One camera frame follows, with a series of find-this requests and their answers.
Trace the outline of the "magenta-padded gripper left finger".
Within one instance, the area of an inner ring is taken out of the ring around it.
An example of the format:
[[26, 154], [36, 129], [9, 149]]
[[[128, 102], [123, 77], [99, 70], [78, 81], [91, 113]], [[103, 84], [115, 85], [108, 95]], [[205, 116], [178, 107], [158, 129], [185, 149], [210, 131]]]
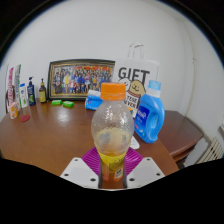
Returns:
[[101, 161], [97, 149], [90, 149], [81, 158], [74, 157], [60, 177], [84, 188], [100, 189]]

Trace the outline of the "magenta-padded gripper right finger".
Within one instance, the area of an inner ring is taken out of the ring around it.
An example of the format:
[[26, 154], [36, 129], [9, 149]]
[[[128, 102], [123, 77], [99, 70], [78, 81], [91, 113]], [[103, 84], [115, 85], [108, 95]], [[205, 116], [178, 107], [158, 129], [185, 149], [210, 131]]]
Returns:
[[163, 172], [151, 157], [143, 157], [134, 149], [128, 149], [124, 159], [125, 189], [140, 188], [163, 177]]

